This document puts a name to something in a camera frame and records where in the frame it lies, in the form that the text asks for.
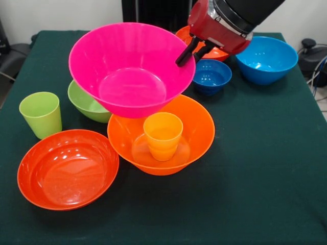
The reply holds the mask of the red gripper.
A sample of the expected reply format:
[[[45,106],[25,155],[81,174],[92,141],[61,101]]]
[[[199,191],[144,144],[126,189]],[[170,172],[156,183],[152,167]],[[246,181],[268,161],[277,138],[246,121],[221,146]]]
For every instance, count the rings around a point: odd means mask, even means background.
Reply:
[[[184,66],[192,55],[198,63],[214,48],[214,45],[232,55],[241,53],[249,46],[253,32],[243,31],[235,26],[222,12],[230,10],[226,1],[218,1],[218,3],[221,5],[215,4],[214,1],[197,1],[194,4],[188,18],[190,33],[194,36],[176,59],[175,63],[178,67]],[[193,54],[199,39],[206,42]]]

